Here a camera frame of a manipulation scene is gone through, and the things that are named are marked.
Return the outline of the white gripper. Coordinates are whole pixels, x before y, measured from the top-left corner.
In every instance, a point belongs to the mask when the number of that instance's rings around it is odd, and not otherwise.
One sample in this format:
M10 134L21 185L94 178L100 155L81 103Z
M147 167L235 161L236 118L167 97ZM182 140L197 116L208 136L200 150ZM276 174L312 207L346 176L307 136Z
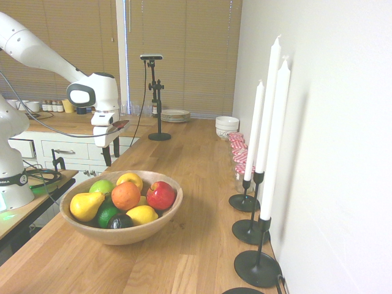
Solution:
M119 111L96 111L91 119L93 136L96 146L102 148L102 155L107 167L111 167L109 144L113 142L113 152L116 158L120 156L119 132L113 123L119 121Z

